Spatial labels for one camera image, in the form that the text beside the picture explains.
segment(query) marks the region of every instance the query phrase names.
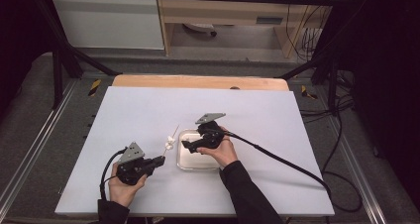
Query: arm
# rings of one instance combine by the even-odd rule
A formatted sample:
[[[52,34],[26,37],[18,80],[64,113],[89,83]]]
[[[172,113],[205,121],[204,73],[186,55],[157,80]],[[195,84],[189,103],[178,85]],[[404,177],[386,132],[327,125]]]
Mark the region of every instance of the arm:
[[[282,223],[277,212],[238,161],[229,137],[225,136],[217,149],[198,148],[197,152],[212,156],[221,166],[220,177],[231,194],[241,224]]]
[[[113,164],[111,176],[117,174],[118,164]],[[113,177],[109,180],[110,201],[98,200],[98,216],[102,224],[124,224],[129,215],[128,208],[133,201],[136,192],[145,185],[146,175],[143,175],[136,185],[127,185],[119,178]]]
[[[231,194],[239,223],[282,223],[240,161],[232,162],[220,170],[220,177]]]

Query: white tabletop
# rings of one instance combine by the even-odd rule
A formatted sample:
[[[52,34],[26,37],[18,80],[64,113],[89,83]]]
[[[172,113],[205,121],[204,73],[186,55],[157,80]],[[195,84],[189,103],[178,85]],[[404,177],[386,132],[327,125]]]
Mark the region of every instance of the white tabletop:
[[[177,135],[196,129],[195,121],[205,113],[226,113],[217,120],[219,125],[321,177],[292,92],[109,87],[55,212],[96,214],[100,178],[113,154],[136,142],[146,158],[160,156],[176,126]],[[232,140],[254,183],[280,215],[334,215],[327,192],[316,180]],[[219,173],[179,168],[176,151],[166,153],[164,166],[138,191],[131,215],[234,215]]]

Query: white cabinet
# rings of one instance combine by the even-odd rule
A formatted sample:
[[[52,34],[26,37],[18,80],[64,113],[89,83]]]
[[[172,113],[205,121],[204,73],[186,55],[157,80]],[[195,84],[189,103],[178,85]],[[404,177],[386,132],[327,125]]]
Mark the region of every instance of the white cabinet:
[[[77,48],[163,50],[157,0],[53,0]]]

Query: black sleeve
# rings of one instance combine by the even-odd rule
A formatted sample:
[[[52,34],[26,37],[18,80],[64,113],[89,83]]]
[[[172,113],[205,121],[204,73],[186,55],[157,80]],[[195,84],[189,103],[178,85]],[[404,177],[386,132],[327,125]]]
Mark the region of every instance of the black sleeve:
[[[129,215],[130,209],[113,201],[98,200],[99,221],[93,223],[100,224],[124,224]]]
[[[277,212],[253,183],[240,161],[233,162],[220,170],[220,177],[231,194],[239,223],[282,223]]]

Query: human hand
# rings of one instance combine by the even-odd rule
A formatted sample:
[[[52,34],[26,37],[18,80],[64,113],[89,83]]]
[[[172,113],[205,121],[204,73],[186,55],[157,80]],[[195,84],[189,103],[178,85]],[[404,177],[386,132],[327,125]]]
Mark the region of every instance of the human hand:
[[[227,131],[224,127],[220,126],[223,131]],[[224,136],[219,147],[216,149],[208,148],[197,148],[197,152],[203,155],[209,155],[213,157],[221,167],[225,167],[228,164],[238,160],[235,152],[234,144],[231,142],[228,136]]]
[[[117,175],[118,164],[114,163],[112,165],[112,174],[111,176]],[[118,177],[113,177],[109,179],[109,196],[111,201],[117,202],[120,205],[129,207],[133,201],[136,192],[145,185],[146,178],[148,176],[143,175],[136,185],[128,185],[120,180]]]

